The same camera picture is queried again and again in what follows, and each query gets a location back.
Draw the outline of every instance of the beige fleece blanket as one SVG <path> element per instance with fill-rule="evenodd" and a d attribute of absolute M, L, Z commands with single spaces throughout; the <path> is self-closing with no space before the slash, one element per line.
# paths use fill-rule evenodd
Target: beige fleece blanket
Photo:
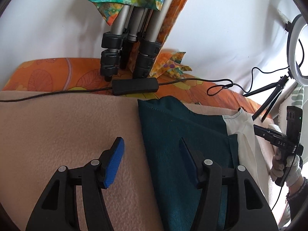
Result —
<path fill-rule="evenodd" d="M 2 91 L 0 99 L 34 94 L 38 93 Z M 236 113 L 186 106 L 205 115 Z M 272 121 L 267 120 L 264 126 L 269 123 Z M 59 166 L 84 166 L 109 149 L 117 136 L 125 141 L 124 156 L 114 183 L 103 190 L 114 230 L 163 230 L 142 141 L 137 99 L 65 94 L 0 103 L 0 202 L 19 229 L 25 230 L 39 196 Z M 272 145 L 261 140 L 261 149 L 269 171 Z M 269 185 L 271 202 L 278 193 Z M 79 187 L 77 205 L 80 229 L 87 230 Z"/>

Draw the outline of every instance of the teal fabric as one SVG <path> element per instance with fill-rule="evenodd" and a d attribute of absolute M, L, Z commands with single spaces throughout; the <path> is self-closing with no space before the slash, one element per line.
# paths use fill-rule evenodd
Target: teal fabric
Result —
<path fill-rule="evenodd" d="M 221 167 L 238 163 L 237 135 L 228 136 L 222 116 L 199 115 L 167 96 L 138 100 L 139 117 L 155 196 L 165 231 L 189 231 L 201 190 L 190 183 L 179 152 L 184 137 L 206 159 Z M 224 228 L 227 187 L 223 186 L 218 230 Z"/>

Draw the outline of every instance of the white cloth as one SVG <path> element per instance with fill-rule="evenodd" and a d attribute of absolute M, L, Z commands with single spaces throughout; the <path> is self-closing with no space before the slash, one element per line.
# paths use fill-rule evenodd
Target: white cloth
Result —
<path fill-rule="evenodd" d="M 251 114 L 240 109 L 233 116 L 223 115 L 228 135 L 238 135 L 238 160 L 246 167 L 268 201 L 268 171 L 260 144 L 254 134 Z"/>

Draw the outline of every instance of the black clip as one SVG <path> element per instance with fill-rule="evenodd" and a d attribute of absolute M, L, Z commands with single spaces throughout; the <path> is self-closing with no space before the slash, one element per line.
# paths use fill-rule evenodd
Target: black clip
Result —
<path fill-rule="evenodd" d="M 89 231 L 113 231 L 101 189 L 113 182 L 124 152 L 117 137 L 112 147 L 83 167 L 59 167 L 38 199 L 26 231 L 79 231 L 76 186 L 82 186 L 84 212 Z"/>
<path fill-rule="evenodd" d="M 228 185 L 225 230 L 278 230 L 268 203 L 244 166 L 221 168 L 190 149 L 183 138 L 179 149 L 190 181 L 202 189 L 190 231 L 217 230 L 222 185 Z"/>

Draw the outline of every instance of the sleeve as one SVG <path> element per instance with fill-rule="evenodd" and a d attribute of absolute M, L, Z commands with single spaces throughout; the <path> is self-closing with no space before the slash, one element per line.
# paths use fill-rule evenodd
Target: sleeve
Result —
<path fill-rule="evenodd" d="M 290 206 L 291 221 L 295 218 L 301 206 L 308 196 L 308 180 L 304 177 L 304 182 L 300 189 L 293 195 L 287 194 L 287 201 Z"/>

